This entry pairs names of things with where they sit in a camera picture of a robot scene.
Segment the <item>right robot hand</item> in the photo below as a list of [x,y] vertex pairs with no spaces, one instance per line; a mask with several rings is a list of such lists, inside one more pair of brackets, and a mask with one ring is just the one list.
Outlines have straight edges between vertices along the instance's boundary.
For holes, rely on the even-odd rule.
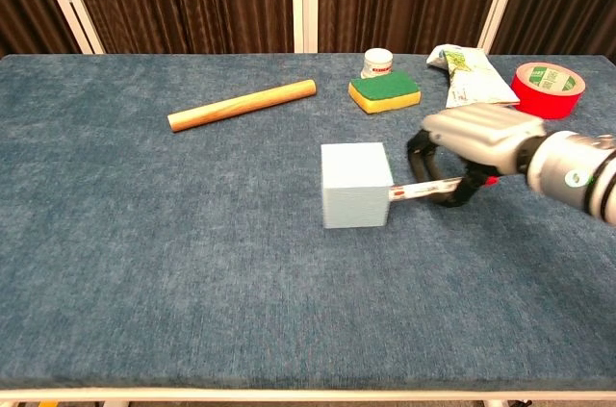
[[492,177],[525,173],[547,137],[540,117],[474,103],[424,118],[421,130],[406,143],[406,153],[416,181],[432,189],[443,179],[436,150],[446,148],[460,159],[466,172],[455,187],[427,196],[437,205],[453,208],[466,204]]

